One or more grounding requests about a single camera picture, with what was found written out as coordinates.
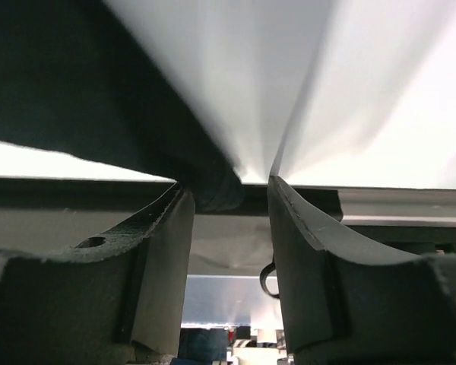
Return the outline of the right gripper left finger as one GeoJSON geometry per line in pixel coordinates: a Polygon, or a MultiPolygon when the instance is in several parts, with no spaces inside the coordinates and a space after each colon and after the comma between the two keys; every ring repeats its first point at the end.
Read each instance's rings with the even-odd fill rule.
{"type": "Polygon", "coordinates": [[[179,185],[74,248],[0,249],[0,364],[127,364],[178,352],[195,203],[179,185]]]}

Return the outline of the black t-shirt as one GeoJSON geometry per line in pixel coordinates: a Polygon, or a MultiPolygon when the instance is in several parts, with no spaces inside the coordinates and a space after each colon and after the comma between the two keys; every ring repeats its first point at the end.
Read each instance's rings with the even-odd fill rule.
{"type": "Polygon", "coordinates": [[[233,164],[102,1],[0,1],[0,141],[173,179],[238,207],[233,164]]]}

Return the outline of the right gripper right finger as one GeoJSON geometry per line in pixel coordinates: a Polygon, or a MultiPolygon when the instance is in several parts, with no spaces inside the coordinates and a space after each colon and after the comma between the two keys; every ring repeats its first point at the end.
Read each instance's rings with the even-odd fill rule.
{"type": "Polygon", "coordinates": [[[378,243],[281,178],[268,210],[287,352],[297,364],[456,364],[456,254],[378,243]]]}

